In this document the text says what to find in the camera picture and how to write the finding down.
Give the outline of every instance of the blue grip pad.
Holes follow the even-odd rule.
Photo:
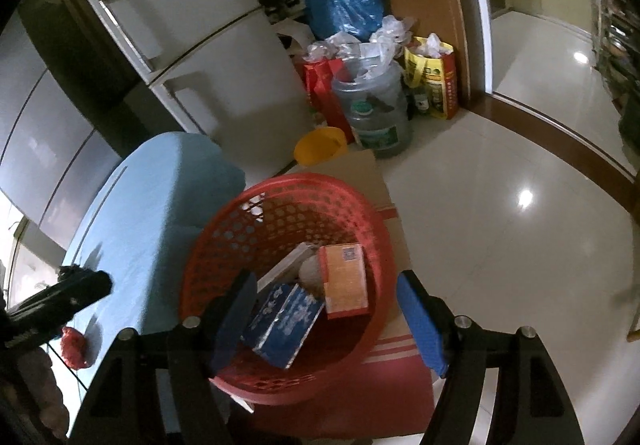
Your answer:
[[[422,361],[439,376],[443,376],[449,364],[447,364],[444,357],[442,335],[440,335],[426,307],[420,301],[418,294],[414,291],[404,273],[398,276],[396,297],[402,314],[414,336]]]

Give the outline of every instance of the refrigerator handle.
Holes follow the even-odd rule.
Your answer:
[[[198,125],[191,113],[180,103],[180,100],[169,90],[169,87],[165,84],[160,84],[159,86],[162,91],[171,99],[172,104],[178,106],[179,110],[175,110],[175,107],[168,107],[169,112],[174,116],[175,120],[180,124],[181,128],[183,128],[186,132],[194,132],[204,134],[206,136],[206,132]]]
[[[113,13],[113,11],[111,11],[111,8],[109,8],[107,0],[98,0],[98,4],[100,5],[102,10],[104,11],[105,15],[113,23],[113,25],[115,26],[116,30],[118,30],[118,33],[120,34],[122,39],[126,42],[127,46],[129,46],[131,51],[133,51],[133,54],[136,56],[136,58],[139,60],[139,62],[145,67],[145,69],[149,73],[153,73],[155,71],[155,69],[151,65],[150,60],[148,58],[146,58],[142,54],[142,52],[133,43],[133,40],[131,39],[131,37],[126,33],[126,31],[124,31],[124,28],[122,27],[120,22],[118,22],[118,19],[116,18],[116,15]]]

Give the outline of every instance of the qr code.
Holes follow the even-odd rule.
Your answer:
[[[355,261],[356,259],[356,249],[351,247],[351,248],[344,248],[342,250],[342,260],[343,261]]]

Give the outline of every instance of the yellow bowl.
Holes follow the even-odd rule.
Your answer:
[[[293,158],[305,167],[331,160],[347,152],[347,137],[337,127],[319,127],[303,136],[293,150]]]

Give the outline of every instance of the yellow bag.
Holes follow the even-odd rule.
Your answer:
[[[424,37],[414,39],[421,44],[427,41]],[[440,45],[452,53],[440,59],[430,59],[404,48],[404,81],[415,89],[415,105],[419,112],[450,120],[458,111],[456,56],[453,46],[444,42]]]

